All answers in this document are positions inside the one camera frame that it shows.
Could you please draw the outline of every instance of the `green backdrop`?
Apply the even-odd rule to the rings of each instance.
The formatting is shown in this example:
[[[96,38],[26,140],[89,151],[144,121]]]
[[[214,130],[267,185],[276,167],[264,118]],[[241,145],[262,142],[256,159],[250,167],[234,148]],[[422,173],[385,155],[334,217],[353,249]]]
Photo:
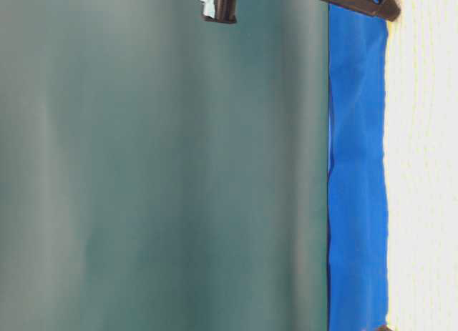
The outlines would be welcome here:
[[[0,0],[0,323],[326,329],[327,7]]]

